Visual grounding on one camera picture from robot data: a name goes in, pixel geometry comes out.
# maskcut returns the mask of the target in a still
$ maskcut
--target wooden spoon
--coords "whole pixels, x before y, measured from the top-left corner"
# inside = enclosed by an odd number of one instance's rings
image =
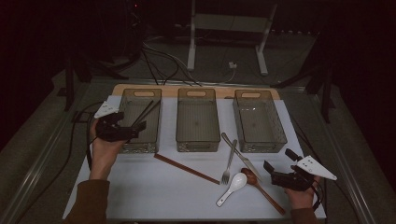
[[[264,196],[265,198],[270,202],[270,204],[281,214],[285,215],[285,210],[273,199],[271,196],[265,192],[265,190],[260,186],[259,182],[257,181],[257,176],[253,174],[251,170],[248,168],[242,168],[241,172],[244,173],[247,176],[247,183],[249,185],[252,185],[256,187]]]

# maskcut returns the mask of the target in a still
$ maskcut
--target spoon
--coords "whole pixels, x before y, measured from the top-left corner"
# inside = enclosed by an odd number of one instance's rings
[[[216,202],[218,207],[222,206],[225,202],[225,200],[228,198],[228,196],[231,195],[234,191],[241,189],[246,185],[248,181],[248,178],[245,174],[238,173],[233,177],[233,180],[231,181],[230,188],[225,192],[223,196]]]
[[[270,202],[270,204],[281,214],[285,215],[285,210],[273,199],[271,196],[265,192],[265,190],[260,186],[259,182],[257,181],[257,177],[253,174],[251,170],[248,168],[242,168],[241,172],[247,176],[247,183],[249,185],[252,185],[256,187],[264,196],[265,198]]]

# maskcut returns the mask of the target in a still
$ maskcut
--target transparent storage container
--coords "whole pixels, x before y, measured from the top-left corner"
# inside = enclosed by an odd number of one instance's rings
[[[215,90],[178,90],[176,140],[179,152],[218,151],[220,133]]]
[[[288,142],[270,91],[236,90],[233,112],[242,152],[277,153]]]
[[[124,112],[121,127],[130,127],[142,114],[146,129],[124,144],[120,153],[156,153],[158,152],[162,90],[125,89],[120,101],[120,111]]]

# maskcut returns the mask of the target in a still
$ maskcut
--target hand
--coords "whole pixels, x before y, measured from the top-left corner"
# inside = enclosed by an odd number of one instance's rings
[[[107,142],[96,137],[95,127],[97,122],[98,119],[92,123],[90,128],[91,137],[94,139],[92,142],[92,168],[90,179],[107,180],[111,167],[126,141]]]
[[[317,187],[320,176],[314,177],[314,188]],[[312,208],[315,192],[309,188],[306,191],[297,191],[293,189],[284,188],[285,193],[289,196],[291,209]]]

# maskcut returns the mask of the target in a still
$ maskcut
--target knife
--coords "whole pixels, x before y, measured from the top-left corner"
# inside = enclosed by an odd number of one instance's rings
[[[253,172],[253,174],[262,182],[262,177],[259,175],[259,172],[254,168],[253,163],[251,161],[242,156],[242,154],[236,149],[235,146],[233,146],[233,143],[231,143],[230,139],[228,138],[226,133],[222,133],[221,137],[224,139],[224,141],[230,146],[233,151],[236,153],[236,155],[241,159],[241,161]]]

